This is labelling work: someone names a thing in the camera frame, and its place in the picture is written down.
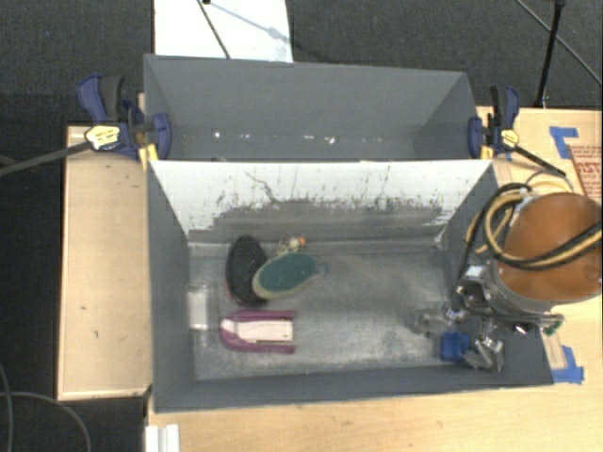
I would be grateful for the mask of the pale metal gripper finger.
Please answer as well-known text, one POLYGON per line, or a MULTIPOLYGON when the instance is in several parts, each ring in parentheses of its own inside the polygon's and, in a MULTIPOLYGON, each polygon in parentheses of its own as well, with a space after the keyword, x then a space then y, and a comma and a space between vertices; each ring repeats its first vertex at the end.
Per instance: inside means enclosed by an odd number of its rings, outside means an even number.
POLYGON ((464 353, 464 361, 473 368, 498 373, 505 364, 504 342, 481 334, 464 353))
POLYGON ((414 330, 424 336, 452 331, 464 321, 464 310, 454 310, 447 304, 418 310, 414 315, 414 330))

